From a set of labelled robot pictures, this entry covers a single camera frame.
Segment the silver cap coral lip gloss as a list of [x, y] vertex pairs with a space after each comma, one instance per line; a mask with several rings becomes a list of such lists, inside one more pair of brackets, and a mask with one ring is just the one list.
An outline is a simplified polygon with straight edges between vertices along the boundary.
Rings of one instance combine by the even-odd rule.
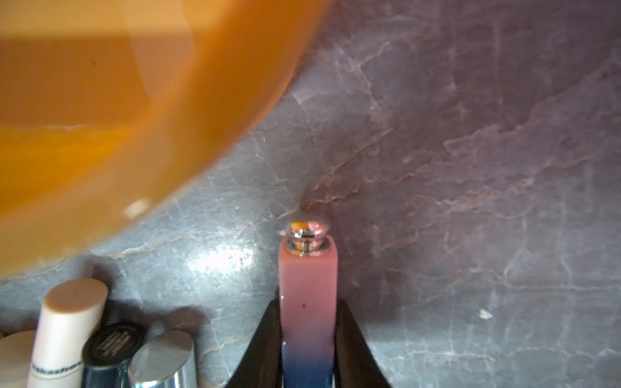
[[145, 343], [128, 368], [130, 387], [197, 388], [195, 345], [184, 331], [167, 331]]

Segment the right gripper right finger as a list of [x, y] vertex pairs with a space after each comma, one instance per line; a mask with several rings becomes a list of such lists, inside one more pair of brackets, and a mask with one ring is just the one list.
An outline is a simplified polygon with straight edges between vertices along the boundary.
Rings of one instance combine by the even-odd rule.
[[335, 347], [335, 387], [391, 387], [374, 359], [352, 310], [341, 298], [336, 304]]

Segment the pink blue gradient lipstick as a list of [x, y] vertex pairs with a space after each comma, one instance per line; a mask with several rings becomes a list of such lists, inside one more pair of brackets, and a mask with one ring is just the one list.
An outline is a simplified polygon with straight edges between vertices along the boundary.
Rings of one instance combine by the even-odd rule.
[[281, 360], [285, 387], [331, 387], [335, 362], [338, 251], [330, 221], [299, 212], [278, 253]]

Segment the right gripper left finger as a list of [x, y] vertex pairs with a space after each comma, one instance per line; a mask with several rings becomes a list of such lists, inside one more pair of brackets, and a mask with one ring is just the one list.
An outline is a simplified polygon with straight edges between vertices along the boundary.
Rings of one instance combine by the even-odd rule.
[[282, 387], [281, 315], [272, 300], [226, 388]]

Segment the yellow plastic storage box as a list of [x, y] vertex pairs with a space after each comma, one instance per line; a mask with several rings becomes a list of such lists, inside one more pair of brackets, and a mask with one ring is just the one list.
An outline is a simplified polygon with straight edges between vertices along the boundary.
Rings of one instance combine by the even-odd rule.
[[329, 1], [4, 1], [1, 274], [74, 255], [278, 103]]

